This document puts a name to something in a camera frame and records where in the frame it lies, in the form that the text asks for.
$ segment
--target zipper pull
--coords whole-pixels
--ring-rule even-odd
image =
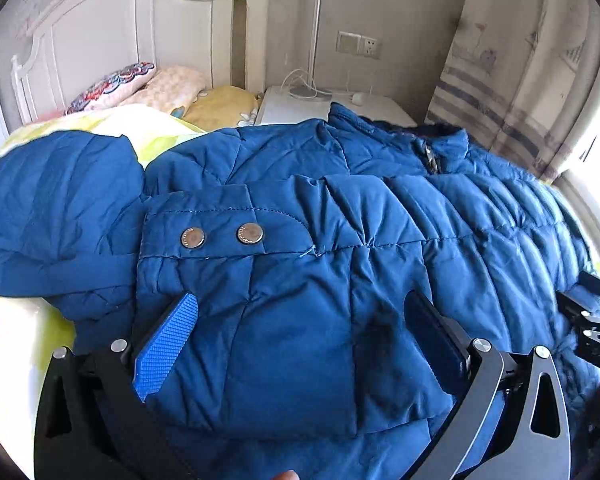
[[[424,143],[424,152],[427,155],[427,166],[429,168],[429,171],[433,174],[440,173],[440,165],[438,164],[436,155],[433,153],[433,148],[429,146],[426,142]]]

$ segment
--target gray wall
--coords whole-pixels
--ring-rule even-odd
[[[0,102],[13,131],[20,117],[11,87],[11,56],[24,62],[31,41],[24,36],[52,0],[9,0],[0,13]],[[316,82],[388,95],[417,121],[429,105],[445,63],[464,0],[323,0]],[[314,0],[270,0],[267,85],[280,84],[295,68],[305,68]],[[335,51],[338,30],[378,38],[379,60]]]

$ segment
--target blue gripper pad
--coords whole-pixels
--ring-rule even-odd
[[[170,306],[158,329],[138,352],[134,388],[140,400],[158,392],[198,320],[198,300],[185,294]]]

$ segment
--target striped curtain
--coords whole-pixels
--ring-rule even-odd
[[[552,181],[582,134],[573,126],[600,66],[594,0],[466,0],[427,122]]]

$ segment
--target bed post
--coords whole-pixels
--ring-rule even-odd
[[[249,92],[265,91],[269,0],[247,0],[245,81]]]
[[[27,124],[31,122],[31,114],[29,113],[29,105],[27,104],[27,99],[24,95],[24,88],[22,87],[22,80],[20,78],[20,70],[22,70],[22,65],[18,61],[18,56],[13,56],[11,58],[11,85],[13,86],[13,91],[16,94],[16,102],[18,104],[18,111],[20,112],[20,120],[22,120],[22,124]]]

